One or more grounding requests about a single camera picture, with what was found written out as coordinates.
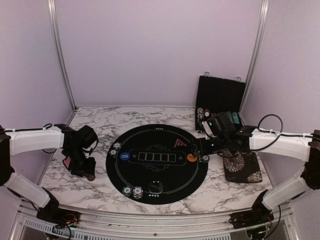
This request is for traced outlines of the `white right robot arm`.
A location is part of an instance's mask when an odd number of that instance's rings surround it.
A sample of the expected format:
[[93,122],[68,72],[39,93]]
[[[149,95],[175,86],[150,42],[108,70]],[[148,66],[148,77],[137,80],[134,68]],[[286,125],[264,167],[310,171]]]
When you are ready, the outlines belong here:
[[196,156],[257,153],[264,161],[273,187],[259,194],[247,219],[258,224],[282,203],[320,188],[320,131],[292,133],[260,125],[236,126],[226,112],[202,118],[199,128],[205,134],[196,143]]

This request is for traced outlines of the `blue small blind button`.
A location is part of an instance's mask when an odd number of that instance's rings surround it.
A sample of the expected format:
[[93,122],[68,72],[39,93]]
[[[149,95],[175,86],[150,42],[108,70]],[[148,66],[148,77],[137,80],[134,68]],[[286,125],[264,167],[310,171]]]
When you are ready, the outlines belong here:
[[119,155],[119,158],[122,160],[122,161],[128,161],[130,159],[130,154],[128,152],[122,152],[120,155]]

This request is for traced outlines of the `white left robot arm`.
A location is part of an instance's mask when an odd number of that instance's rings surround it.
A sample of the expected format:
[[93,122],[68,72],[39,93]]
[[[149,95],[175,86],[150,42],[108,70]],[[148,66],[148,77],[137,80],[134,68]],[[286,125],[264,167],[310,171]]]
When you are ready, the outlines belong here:
[[34,152],[61,150],[66,170],[88,181],[95,179],[95,158],[91,156],[99,142],[93,128],[88,125],[74,130],[66,124],[46,124],[40,128],[0,129],[0,185],[30,201],[39,218],[58,223],[63,210],[52,193],[16,171],[11,159],[30,157]]

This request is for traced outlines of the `red chip stack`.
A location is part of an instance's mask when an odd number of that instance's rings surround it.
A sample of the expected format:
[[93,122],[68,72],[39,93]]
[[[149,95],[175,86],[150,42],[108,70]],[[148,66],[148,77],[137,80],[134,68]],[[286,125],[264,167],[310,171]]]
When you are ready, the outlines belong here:
[[95,175],[85,175],[85,178],[88,181],[92,182],[92,181],[94,181],[96,179],[96,176]]

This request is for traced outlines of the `clear round dealer button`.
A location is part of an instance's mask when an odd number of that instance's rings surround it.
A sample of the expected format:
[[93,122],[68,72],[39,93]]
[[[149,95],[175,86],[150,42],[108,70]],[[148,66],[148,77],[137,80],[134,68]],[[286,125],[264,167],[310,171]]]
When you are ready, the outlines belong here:
[[148,190],[152,194],[161,194],[164,190],[164,185],[160,181],[152,181],[148,185]]

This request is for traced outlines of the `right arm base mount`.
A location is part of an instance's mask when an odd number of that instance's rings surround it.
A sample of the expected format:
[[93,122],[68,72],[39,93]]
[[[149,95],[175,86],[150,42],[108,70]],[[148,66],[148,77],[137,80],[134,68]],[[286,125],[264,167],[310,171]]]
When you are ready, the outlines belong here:
[[228,222],[234,229],[252,227],[274,220],[273,212],[264,206],[253,206],[250,210],[232,213]]

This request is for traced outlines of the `orange big blind button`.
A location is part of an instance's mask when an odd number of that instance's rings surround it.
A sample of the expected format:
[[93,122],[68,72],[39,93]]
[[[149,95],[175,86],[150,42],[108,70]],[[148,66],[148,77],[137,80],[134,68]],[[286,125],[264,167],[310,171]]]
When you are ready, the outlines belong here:
[[191,153],[188,154],[186,158],[189,162],[192,162],[192,163],[194,163],[198,160],[198,158],[196,156],[193,156]]

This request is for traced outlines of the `small green fifty chip stack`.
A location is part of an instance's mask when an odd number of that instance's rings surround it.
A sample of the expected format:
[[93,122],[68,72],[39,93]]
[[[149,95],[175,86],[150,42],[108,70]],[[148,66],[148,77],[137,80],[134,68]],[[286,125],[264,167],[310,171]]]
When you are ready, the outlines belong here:
[[116,157],[117,154],[118,154],[118,151],[115,150],[115,149],[112,149],[112,150],[109,152],[109,155],[110,155],[111,157],[113,157],[113,158]]

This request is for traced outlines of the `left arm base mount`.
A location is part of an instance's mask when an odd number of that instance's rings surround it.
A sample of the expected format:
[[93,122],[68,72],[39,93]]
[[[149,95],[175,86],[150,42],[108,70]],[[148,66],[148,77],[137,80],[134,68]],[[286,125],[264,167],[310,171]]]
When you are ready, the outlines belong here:
[[54,223],[58,228],[64,226],[76,227],[79,223],[80,213],[59,207],[57,200],[50,200],[45,207],[39,207],[36,217],[40,220]]

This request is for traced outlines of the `small blue ten chip stack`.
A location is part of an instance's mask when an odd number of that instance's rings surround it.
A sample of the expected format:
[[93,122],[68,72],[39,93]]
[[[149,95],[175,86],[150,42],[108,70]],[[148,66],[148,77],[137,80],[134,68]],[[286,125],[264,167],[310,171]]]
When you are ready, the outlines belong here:
[[121,143],[115,142],[112,146],[115,150],[119,150],[121,148]]

